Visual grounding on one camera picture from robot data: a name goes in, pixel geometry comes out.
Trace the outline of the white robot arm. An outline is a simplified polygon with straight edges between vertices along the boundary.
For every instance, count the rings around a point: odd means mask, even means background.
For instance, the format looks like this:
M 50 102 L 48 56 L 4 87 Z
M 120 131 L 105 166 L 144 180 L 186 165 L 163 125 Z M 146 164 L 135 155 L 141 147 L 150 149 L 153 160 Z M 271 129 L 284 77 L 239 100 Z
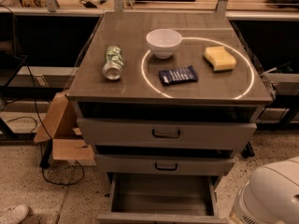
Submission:
M 235 224 L 299 224 L 299 157 L 254 170 L 235 197 Z

